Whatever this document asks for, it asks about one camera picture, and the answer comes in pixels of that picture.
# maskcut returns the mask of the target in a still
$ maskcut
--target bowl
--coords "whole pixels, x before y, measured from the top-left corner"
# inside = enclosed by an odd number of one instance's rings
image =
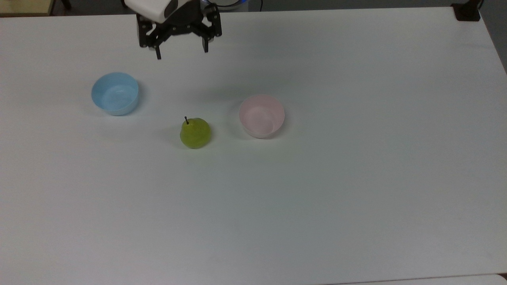
[[[92,100],[97,107],[110,115],[125,115],[137,106],[139,86],[137,81],[126,73],[106,74],[93,85]]]
[[[274,134],[283,124],[285,111],[282,104],[270,95],[254,95],[239,107],[239,120],[246,132],[256,138]]]

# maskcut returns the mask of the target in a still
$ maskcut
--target pear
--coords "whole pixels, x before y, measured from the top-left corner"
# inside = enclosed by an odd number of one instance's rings
[[[187,119],[185,117],[179,138],[188,148],[198,149],[205,146],[211,139],[211,128],[201,118]]]

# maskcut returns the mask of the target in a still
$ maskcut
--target table surface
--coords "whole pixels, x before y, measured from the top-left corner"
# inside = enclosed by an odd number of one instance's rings
[[[0,283],[309,285],[507,272],[507,77],[451,8],[0,19]],[[140,84],[130,115],[95,80]],[[238,108],[285,107],[272,139]],[[213,129],[186,149],[183,117]]]
[[[53,0],[0,0],[0,17],[47,16]]]
[[[458,276],[446,278],[428,278],[397,281],[380,281],[368,285],[507,285],[500,275]]]

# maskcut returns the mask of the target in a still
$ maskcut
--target robotic arm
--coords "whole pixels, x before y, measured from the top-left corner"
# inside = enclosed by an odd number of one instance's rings
[[[159,46],[172,35],[194,33],[202,37],[204,52],[208,52],[208,44],[214,37],[222,35],[216,4],[203,10],[200,0],[125,0],[125,4],[137,13],[139,45],[155,49],[158,59],[161,59]],[[202,22],[204,16],[211,26]]]

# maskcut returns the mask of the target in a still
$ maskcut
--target yellow object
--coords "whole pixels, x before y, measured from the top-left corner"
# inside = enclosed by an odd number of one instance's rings
[[[185,117],[179,138],[188,148],[198,149],[211,140],[211,128],[201,118],[187,119]]]

